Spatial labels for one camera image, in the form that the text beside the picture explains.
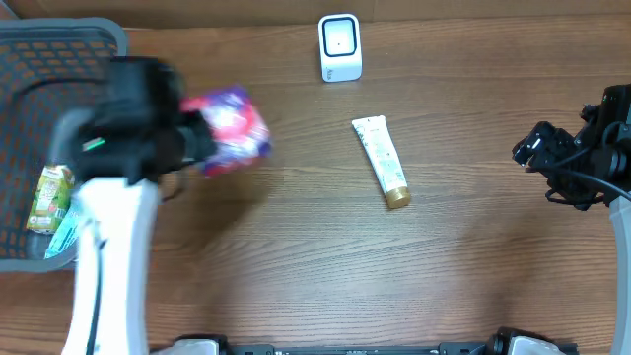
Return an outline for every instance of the white tube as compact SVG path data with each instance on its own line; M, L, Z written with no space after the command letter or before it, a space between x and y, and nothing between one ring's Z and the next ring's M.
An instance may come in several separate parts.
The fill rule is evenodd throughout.
M389 208L399 208L410 203L410 191L403 175L403 168L387 132L386 118L375 116L354 119L353 127L362 141L373 170L382 186Z

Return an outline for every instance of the green light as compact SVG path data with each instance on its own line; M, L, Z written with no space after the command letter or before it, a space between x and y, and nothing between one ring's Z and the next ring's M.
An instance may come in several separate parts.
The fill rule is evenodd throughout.
M83 144L83 151L87 152L105 144L105 140L101 137L95 138Z

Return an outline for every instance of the dark blue square outline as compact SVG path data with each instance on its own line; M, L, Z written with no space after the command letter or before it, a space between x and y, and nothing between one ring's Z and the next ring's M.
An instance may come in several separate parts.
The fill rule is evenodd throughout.
M351 21L351 25L353 26L353 44L355 44L353 46L353 51L350 53L342 53L342 54L328 54L328 51L326 50L326 31L324 30L324 25L326 25L327 22L329 21L340 21L340 20L350 20ZM353 55L355 54L355 52L357 51L357 36L355 35L355 20L353 20L353 18L350 17L343 17L343 18L334 18L334 19L328 19L328 20L324 20L324 22L322 22L322 46L324 47L324 54L326 54L327 57L330 58L334 58L334 57L338 57L338 56L349 56L349 55Z

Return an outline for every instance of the perforated basket wall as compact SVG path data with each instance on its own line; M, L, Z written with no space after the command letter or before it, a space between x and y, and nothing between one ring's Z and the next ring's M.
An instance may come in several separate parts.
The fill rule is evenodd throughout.
M56 120L93 102L101 88L51 84L16 109L9 111L8 102L40 80L101 78L104 63L126 47L122 28L106 19L0 21L0 271L46 272L74 259L74 248L43 259L50 236L28 231L26 223Z

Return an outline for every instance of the wooden table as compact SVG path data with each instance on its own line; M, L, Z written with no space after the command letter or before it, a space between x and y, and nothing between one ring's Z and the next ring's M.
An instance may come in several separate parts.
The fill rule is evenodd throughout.
M260 169L161 208L152 344L425 345L500 325L604 354L615 316L608 210L547 203L511 149L541 120L576 133L583 103L631 82L631 17L362 25L364 75L323 84L316 26L130 33L193 95L241 83L274 137ZM386 203L350 121L384 114L413 194ZM0 352L58 352L73 274L0 275Z

